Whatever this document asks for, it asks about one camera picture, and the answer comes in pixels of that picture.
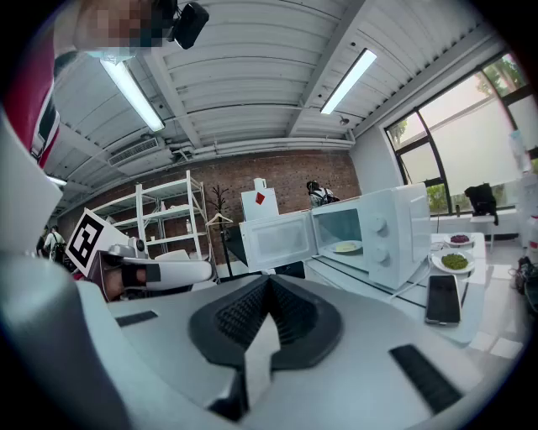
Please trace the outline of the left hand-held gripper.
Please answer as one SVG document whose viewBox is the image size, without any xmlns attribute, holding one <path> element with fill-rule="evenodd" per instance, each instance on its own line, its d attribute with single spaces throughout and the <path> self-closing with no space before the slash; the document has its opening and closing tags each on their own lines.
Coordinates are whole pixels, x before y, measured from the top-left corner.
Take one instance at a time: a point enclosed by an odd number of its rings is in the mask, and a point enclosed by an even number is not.
<svg viewBox="0 0 538 430">
<path fill-rule="evenodd" d="M 66 247 L 67 256 L 85 281 L 97 285 L 103 298 L 103 270 L 132 263 L 146 265 L 143 240 L 121 233 L 89 209 L 83 211 Z M 213 268 L 207 261 L 183 260 L 161 263 L 161 289 L 168 290 L 207 281 Z"/>
</svg>

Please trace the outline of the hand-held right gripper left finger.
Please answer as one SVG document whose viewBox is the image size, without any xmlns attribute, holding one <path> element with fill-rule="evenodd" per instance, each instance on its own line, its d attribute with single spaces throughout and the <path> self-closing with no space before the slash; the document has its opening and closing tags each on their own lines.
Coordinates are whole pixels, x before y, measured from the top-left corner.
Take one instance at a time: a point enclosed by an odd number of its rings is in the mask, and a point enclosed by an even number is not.
<svg viewBox="0 0 538 430">
<path fill-rule="evenodd" d="M 245 352 L 269 313 L 270 286 L 270 278 L 261 275 L 190 317 L 190 339 L 209 363 L 236 370 L 245 367 Z"/>
</svg>

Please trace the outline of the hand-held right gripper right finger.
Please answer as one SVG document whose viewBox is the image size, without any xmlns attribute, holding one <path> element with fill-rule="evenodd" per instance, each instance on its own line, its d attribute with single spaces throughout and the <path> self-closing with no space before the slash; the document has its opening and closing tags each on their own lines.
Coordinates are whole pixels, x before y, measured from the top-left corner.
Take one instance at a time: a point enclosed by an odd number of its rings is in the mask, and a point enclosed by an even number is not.
<svg viewBox="0 0 538 430">
<path fill-rule="evenodd" d="M 343 320 L 338 310 L 309 289 L 272 275 L 268 313 L 277 326 L 280 349 L 272 355 L 271 370 L 312 368 L 340 342 Z"/>
</svg>

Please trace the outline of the white microwave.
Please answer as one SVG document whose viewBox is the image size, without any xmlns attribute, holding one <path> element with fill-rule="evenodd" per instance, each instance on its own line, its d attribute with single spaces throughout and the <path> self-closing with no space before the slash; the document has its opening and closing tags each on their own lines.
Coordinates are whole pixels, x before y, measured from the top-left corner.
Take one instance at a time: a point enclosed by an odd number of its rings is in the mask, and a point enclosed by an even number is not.
<svg viewBox="0 0 538 430">
<path fill-rule="evenodd" d="M 397 290 L 430 253 L 430 206 L 425 184 L 418 183 L 243 222 L 240 234 L 251 271 L 322 256 Z M 362 250 L 329 251 L 344 240 L 362 241 Z"/>
</svg>

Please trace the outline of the person's left hand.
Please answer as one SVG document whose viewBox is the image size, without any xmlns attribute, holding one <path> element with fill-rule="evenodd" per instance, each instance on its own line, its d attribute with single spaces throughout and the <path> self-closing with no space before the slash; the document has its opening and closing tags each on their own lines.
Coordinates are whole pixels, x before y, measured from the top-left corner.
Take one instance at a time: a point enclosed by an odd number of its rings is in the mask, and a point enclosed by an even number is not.
<svg viewBox="0 0 538 430">
<path fill-rule="evenodd" d="M 122 263 L 103 270 L 103 294 L 108 302 L 141 298 L 151 282 L 160 281 L 159 265 Z"/>
</svg>

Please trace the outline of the white metal shelving rack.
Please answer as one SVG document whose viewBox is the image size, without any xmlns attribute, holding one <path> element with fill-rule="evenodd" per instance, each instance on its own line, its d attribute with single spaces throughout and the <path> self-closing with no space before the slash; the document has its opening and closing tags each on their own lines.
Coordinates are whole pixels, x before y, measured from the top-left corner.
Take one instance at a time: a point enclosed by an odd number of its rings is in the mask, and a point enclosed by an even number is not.
<svg viewBox="0 0 538 430">
<path fill-rule="evenodd" d="M 134 192 L 92 210 L 128 236 L 142 239 L 149 256 L 185 249 L 191 260 L 214 261 L 204 184 L 188 171 L 156 186 L 137 184 Z M 193 233 L 187 233 L 186 219 Z"/>
</svg>

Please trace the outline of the white fridge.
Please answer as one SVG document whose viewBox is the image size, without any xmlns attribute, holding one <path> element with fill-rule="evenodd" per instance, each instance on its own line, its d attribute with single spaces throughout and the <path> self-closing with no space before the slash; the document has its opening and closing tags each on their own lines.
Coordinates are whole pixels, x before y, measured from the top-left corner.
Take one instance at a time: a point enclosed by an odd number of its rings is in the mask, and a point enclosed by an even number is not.
<svg viewBox="0 0 538 430">
<path fill-rule="evenodd" d="M 261 205 L 256 204 L 257 192 L 260 192 L 266 197 Z M 242 192 L 241 203 L 244 220 L 246 222 L 275 217 L 279 214 L 276 193 L 273 188 L 266 188 L 262 191 L 254 190 Z"/>
</svg>

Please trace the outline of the white ceiling air conditioner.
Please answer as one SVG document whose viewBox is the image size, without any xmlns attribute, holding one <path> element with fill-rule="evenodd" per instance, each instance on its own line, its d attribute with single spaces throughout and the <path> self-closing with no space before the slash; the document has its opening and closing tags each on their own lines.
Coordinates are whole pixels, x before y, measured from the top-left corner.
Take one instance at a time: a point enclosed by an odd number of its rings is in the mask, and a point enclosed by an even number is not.
<svg viewBox="0 0 538 430">
<path fill-rule="evenodd" d="M 108 158 L 108 164 L 126 176 L 136 176 L 171 165 L 173 159 L 164 139 L 151 137 L 123 147 Z"/>
</svg>

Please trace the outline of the white table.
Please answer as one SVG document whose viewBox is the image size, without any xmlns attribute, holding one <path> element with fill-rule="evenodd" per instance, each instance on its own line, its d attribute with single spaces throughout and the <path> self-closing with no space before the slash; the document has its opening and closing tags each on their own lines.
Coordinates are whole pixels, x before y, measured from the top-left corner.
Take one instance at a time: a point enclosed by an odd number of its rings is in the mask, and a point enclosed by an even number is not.
<svg viewBox="0 0 538 430">
<path fill-rule="evenodd" d="M 432 248 L 449 249 L 444 234 L 431 235 Z M 428 327 L 449 339 L 459 348 L 465 348 L 475 337 L 483 314 L 486 290 L 486 246 L 484 235 L 474 233 L 472 245 L 454 248 L 470 253 L 475 259 L 475 268 L 470 273 L 457 275 L 457 289 L 461 303 L 462 319 L 456 326 L 432 325 Z M 376 299 L 405 313 L 418 323 L 425 323 L 427 285 L 431 275 L 444 272 L 433 264 L 424 262 L 403 286 L 399 293 L 380 284 L 370 282 L 367 273 L 322 256 L 303 262 L 306 279 L 324 283 L 334 288 L 360 296 Z"/>
</svg>

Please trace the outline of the white ceiling pipe bundle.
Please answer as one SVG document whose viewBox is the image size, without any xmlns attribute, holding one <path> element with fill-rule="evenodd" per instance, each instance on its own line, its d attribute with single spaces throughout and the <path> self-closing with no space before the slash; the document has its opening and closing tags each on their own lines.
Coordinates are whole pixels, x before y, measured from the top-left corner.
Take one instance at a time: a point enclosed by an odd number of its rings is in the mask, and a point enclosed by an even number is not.
<svg viewBox="0 0 538 430">
<path fill-rule="evenodd" d="M 348 150 L 355 144 L 354 140 L 328 138 L 274 138 L 252 139 L 194 148 L 192 145 L 171 145 L 174 156 L 185 161 L 210 160 L 254 153 L 278 152 L 289 150 Z"/>
</svg>

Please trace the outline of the white stool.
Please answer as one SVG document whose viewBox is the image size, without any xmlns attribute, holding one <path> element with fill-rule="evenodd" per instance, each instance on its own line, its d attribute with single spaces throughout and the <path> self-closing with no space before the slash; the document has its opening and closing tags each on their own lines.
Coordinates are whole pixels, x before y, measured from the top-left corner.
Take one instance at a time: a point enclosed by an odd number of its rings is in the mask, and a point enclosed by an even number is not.
<svg viewBox="0 0 538 430">
<path fill-rule="evenodd" d="M 482 216 L 472 216 L 471 225 L 476 232 L 483 233 L 484 237 L 489 236 L 490 247 L 493 247 L 494 244 L 494 229 L 495 225 L 495 216 L 493 215 L 482 215 Z"/>
</svg>

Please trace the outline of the black floor device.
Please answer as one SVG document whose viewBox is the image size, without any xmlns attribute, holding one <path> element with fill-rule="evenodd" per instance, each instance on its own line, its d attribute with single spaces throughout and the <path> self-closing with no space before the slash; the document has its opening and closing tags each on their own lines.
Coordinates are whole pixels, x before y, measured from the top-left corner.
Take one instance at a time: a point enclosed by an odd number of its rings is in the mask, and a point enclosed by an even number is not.
<svg viewBox="0 0 538 430">
<path fill-rule="evenodd" d="M 514 284 L 525 297 L 530 313 L 538 317 L 538 264 L 533 264 L 527 256 L 519 259 Z"/>
</svg>

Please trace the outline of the black framed window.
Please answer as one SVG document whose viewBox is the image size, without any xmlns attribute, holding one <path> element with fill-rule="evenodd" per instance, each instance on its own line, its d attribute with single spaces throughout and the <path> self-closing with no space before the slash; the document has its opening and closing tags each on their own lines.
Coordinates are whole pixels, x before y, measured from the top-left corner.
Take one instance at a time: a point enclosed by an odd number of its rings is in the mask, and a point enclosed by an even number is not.
<svg viewBox="0 0 538 430">
<path fill-rule="evenodd" d="M 515 137 L 538 167 L 538 96 L 511 54 L 495 58 L 386 127 L 405 184 L 422 182 L 432 214 L 470 212 L 464 191 L 488 183 L 500 208 L 517 202 Z"/>
</svg>

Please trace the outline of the person's red top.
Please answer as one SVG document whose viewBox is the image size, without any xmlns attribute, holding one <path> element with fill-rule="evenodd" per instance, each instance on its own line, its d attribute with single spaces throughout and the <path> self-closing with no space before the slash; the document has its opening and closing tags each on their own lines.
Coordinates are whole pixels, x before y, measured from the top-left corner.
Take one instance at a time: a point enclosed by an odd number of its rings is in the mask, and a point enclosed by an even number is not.
<svg viewBox="0 0 538 430">
<path fill-rule="evenodd" d="M 22 146 L 43 168 L 58 139 L 60 115 L 53 100 L 54 31 L 35 41 L 18 69 L 3 107 Z"/>
</svg>

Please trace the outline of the white water dispenser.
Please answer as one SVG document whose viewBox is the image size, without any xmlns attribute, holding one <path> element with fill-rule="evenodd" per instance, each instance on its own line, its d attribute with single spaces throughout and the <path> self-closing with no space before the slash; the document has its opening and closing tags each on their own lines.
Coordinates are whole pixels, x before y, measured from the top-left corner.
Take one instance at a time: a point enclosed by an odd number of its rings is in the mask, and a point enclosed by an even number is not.
<svg viewBox="0 0 538 430">
<path fill-rule="evenodd" d="M 524 249 L 529 246 L 534 224 L 538 223 L 538 175 L 524 173 L 517 185 L 516 205 L 520 227 L 520 241 Z"/>
</svg>

